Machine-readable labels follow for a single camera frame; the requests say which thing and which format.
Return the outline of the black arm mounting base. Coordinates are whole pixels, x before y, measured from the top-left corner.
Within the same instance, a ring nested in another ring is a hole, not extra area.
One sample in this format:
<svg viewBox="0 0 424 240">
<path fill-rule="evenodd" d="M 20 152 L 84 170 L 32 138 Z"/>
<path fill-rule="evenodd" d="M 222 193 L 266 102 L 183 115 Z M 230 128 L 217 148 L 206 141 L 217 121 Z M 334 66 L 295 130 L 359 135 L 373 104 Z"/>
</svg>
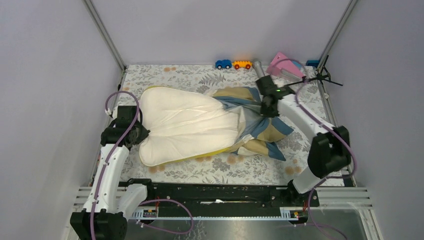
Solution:
<svg viewBox="0 0 424 240">
<path fill-rule="evenodd" d="M 211 214 L 213 216 L 263 214 L 277 208 L 305 212 L 308 207 L 319 207 L 318 195 L 297 194 L 283 186 L 272 185 L 222 185 L 194 183 L 152 182 L 148 178 L 131 178 L 119 182 L 119 187 L 143 184 L 147 187 L 147 199 L 161 199 L 158 203 L 143 204 L 142 208 L 165 209 L 166 212 L 188 215 Z"/>
</svg>

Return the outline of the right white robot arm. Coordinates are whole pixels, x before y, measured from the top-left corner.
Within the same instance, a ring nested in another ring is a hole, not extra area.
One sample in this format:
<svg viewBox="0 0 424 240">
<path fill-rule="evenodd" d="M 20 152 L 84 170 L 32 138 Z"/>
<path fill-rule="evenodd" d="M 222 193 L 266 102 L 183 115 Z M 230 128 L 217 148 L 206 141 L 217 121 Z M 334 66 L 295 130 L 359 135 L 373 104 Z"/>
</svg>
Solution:
<svg viewBox="0 0 424 240">
<path fill-rule="evenodd" d="M 293 206 L 307 199 L 307 192 L 317 187 L 328 175 L 351 164 L 349 131 L 335 127 L 312 113 L 299 100 L 299 93 L 290 86 L 278 87 L 271 76 L 256 80 L 262 95 L 260 113 L 265 117 L 283 114 L 303 132 L 310 143 L 307 167 L 288 184 L 287 201 Z"/>
</svg>

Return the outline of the white textured pillow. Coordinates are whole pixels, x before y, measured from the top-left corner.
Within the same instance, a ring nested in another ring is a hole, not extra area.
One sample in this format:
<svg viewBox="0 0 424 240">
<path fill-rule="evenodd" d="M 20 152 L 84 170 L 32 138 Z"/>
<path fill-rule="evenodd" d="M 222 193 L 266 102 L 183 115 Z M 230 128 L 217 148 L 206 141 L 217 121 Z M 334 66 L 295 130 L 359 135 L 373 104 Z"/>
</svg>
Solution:
<svg viewBox="0 0 424 240">
<path fill-rule="evenodd" d="M 240 115 L 213 97 L 156 86 L 139 103 L 149 134 L 138 154 L 148 167 L 222 153 L 239 138 Z"/>
</svg>

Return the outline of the plaid blue beige pillowcase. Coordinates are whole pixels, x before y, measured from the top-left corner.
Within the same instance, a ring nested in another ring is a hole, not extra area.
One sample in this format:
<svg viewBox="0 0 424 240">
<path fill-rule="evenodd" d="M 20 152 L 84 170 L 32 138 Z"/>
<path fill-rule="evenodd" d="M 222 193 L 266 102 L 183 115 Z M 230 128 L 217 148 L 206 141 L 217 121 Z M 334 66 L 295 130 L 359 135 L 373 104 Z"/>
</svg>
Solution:
<svg viewBox="0 0 424 240">
<path fill-rule="evenodd" d="M 229 151 L 242 156 L 263 155 L 276 160 L 286 158 L 277 142 L 294 129 L 280 117 L 266 117 L 260 113 L 261 97 L 254 87 L 237 86 L 217 89 L 210 96 L 220 101 L 226 111 L 238 114 L 238 137 Z"/>
</svg>

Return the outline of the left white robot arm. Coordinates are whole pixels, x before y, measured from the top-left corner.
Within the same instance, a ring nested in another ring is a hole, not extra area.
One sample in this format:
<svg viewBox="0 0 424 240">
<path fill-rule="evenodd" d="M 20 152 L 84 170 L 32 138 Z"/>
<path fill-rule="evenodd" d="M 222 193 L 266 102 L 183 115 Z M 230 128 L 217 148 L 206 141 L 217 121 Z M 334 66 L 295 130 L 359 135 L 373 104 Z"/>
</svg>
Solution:
<svg viewBox="0 0 424 240">
<path fill-rule="evenodd" d="M 119 106 L 117 117 L 101 133 L 98 170 L 82 210 L 73 212 L 70 225 L 81 240 L 123 240 L 128 221 L 141 203 L 152 204 L 155 192 L 141 183 L 117 198 L 122 169 L 130 149 L 142 142 L 149 130 L 142 125 L 136 105 Z"/>
</svg>

